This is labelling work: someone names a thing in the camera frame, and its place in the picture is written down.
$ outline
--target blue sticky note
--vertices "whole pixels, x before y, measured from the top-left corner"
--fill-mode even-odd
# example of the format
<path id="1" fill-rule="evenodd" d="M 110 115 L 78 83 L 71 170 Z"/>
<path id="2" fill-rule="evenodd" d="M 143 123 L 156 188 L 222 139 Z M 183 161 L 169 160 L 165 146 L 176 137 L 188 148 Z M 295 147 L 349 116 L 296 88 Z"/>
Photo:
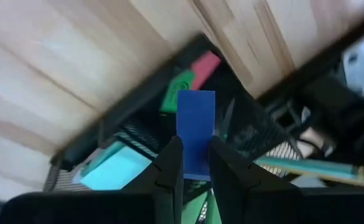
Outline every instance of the blue sticky note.
<path id="1" fill-rule="evenodd" d="M 210 180 L 209 144 L 215 130 L 215 92 L 180 90 L 176 131 L 184 147 L 184 177 Z"/>
<path id="2" fill-rule="evenodd" d="M 151 161 L 128 146 L 82 177 L 81 183 L 93 190 L 119 190 L 137 177 Z"/>

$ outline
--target wooden surface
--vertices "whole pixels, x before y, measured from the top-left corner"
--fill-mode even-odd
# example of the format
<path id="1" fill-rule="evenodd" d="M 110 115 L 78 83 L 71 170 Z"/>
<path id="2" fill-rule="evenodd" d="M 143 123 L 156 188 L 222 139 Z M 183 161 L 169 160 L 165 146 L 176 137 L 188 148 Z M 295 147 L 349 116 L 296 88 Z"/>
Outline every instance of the wooden surface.
<path id="1" fill-rule="evenodd" d="M 258 96 L 364 18 L 364 0 L 0 0 L 0 200 L 199 32 Z"/>

